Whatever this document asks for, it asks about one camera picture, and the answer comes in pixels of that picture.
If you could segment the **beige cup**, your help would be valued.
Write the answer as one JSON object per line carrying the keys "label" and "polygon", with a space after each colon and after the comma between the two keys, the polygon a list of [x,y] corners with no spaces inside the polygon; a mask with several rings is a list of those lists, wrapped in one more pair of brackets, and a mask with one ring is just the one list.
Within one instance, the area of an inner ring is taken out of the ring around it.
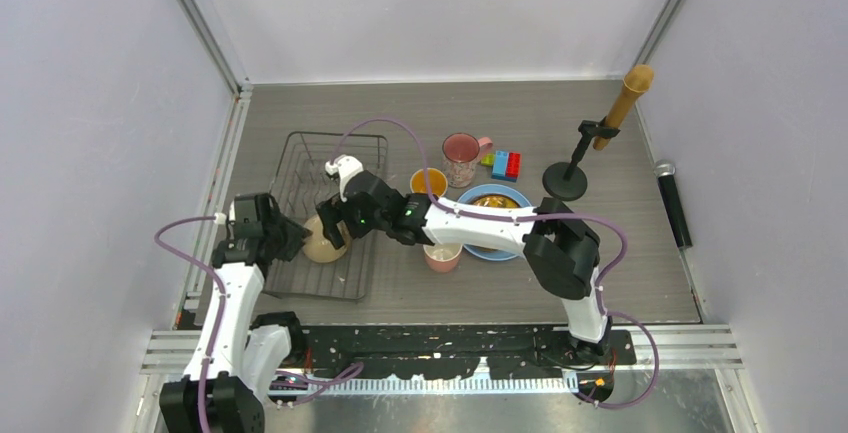
{"label": "beige cup", "polygon": [[318,215],[313,215],[305,223],[304,227],[311,232],[302,247],[302,253],[311,261],[318,264],[332,263],[343,257],[352,244],[346,225],[338,223],[339,232],[342,234],[344,246],[336,249],[332,243],[323,235],[323,224]]}

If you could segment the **blue beige mug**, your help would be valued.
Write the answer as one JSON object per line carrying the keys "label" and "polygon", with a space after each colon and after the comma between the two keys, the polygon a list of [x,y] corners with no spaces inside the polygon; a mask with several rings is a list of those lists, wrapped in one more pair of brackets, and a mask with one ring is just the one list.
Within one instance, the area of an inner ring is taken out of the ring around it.
{"label": "blue beige mug", "polygon": [[432,193],[437,197],[443,196],[448,190],[448,181],[444,173],[436,168],[419,169],[409,180],[411,193]]}

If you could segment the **plain pink cup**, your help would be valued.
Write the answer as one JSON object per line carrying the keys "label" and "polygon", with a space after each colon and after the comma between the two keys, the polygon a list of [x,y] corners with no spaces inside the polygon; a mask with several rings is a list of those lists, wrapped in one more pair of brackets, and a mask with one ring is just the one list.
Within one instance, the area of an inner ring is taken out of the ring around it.
{"label": "plain pink cup", "polygon": [[427,266],[436,273],[449,273],[456,268],[463,251],[461,244],[424,245]]}

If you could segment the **light blue plate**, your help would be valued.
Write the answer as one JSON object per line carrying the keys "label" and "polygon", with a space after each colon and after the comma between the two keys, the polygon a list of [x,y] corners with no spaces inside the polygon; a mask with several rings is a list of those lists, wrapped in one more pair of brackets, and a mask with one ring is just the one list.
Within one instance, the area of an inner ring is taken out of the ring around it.
{"label": "light blue plate", "polygon": [[[524,208],[532,205],[529,199],[518,190],[500,184],[474,186],[465,191],[459,197],[458,202],[474,206],[506,209]],[[504,262],[516,258],[515,254],[490,248],[469,244],[465,244],[464,248],[471,255],[486,261]]]}

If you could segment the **pink ghost pattern mug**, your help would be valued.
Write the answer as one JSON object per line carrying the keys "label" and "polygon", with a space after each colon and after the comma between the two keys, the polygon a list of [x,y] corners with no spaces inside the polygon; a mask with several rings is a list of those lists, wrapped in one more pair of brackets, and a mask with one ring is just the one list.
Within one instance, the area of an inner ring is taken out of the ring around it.
{"label": "pink ghost pattern mug", "polygon": [[442,143],[442,171],[451,188],[467,187],[475,176],[476,166],[493,148],[488,137],[476,138],[468,133],[454,133]]}

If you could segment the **yellow patterned plate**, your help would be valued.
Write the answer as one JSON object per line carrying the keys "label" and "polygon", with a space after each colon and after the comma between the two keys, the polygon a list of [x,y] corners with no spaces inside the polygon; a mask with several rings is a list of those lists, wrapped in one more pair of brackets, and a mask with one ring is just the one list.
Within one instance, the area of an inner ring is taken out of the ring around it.
{"label": "yellow patterned plate", "polygon": [[500,194],[489,194],[476,197],[473,199],[472,204],[475,206],[506,209],[519,207],[519,204],[514,199]]}

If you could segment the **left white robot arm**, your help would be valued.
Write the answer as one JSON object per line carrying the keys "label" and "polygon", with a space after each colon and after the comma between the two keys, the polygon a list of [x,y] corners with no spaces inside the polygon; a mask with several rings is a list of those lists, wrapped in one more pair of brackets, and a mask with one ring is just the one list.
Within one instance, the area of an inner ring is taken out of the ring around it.
{"label": "left white robot arm", "polygon": [[274,262],[289,262],[310,231],[287,218],[269,193],[236,196],[210,216],[226,236],[205,263],[163,241],[155,243],[203,270],[213,292],[198,345],[182,376],[163,385],[159,406],[171,432],[262,432],[264,402],[277,368],[298,365],[307,351],[292,312],[253,310]]}

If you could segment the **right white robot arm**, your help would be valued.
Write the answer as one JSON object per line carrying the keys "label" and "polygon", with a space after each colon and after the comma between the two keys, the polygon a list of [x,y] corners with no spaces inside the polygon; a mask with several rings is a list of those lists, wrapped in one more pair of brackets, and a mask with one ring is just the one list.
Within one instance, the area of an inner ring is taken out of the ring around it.
{"label": "right white robot arm", "polygon": [[316,211],[334,248],[381,231],[404,245],[460,244],[503,251],[524,259],[540,286],[559,298],[574,356],[596,363],[611,348],[611,320],[598,299],[600,238],[562,202],[494,208],[426,194],[403,195],[349,155],[324,165],[339,191]]}

